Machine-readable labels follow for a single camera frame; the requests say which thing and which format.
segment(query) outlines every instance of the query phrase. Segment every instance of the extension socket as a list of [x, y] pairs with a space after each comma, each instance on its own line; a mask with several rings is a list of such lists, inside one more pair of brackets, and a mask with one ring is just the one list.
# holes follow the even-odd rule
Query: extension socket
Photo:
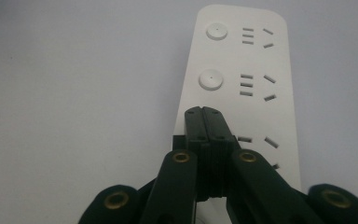
[[[288, 36], [281, 16], [221, 5], [199, 12], [174, 134], [185, 134], [184, 114], [194, 106], [221, 111], [241, 147], [259, 152], [300, 190]], [[208, 224], [230, 223], [225, 211], [222, 200], [198, 205], [198, 217]]]

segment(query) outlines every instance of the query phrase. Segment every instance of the white power strip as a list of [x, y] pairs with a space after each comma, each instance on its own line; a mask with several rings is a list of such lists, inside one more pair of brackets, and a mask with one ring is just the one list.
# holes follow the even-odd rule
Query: white power strip
[[[174, 134], [185, 134], [184, 114], [194, 106], [221, 111], [241, 147], [259, 152], [300, 190], [289, 45], [281, 16], [221, 5], [199, 12]], [[214, 200], [199, 203], [198, 217], [208, 224], [230, 223], [222, 206]]]

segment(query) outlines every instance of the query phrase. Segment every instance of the gray surface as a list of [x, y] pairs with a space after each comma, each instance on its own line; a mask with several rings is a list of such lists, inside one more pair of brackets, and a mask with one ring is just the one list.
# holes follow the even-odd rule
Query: gray surface
[[[0, 1], [0, 223], [75, 223], [157, 174], [212, 3]], [[286, 19], [304, 190], [358, 195], [358, 1], [220, 3]]]

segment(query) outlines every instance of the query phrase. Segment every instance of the white table surface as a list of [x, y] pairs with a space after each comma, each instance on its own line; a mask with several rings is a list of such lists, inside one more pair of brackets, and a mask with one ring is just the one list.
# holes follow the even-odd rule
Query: white table surface
[[[76, 223], [169, 152], [197, 12], [215, 1], [0, 1], [0, 223]], [[288, 24], [303, 190], [358, 196], [358, 1], [221, 1]]]

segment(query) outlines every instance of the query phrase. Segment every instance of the power outlet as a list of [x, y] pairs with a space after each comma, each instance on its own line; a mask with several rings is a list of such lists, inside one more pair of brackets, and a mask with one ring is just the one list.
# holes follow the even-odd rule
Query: power outlet
[[[300, 190], [296, 119], [287, 27], [262, 9], [212, 5], [197, 17], [174, 134], [185, 111], [221, 111], [241, 147], [263, 155]], [[224, 203], [199, 203], [206, 223], [230, 223]]]

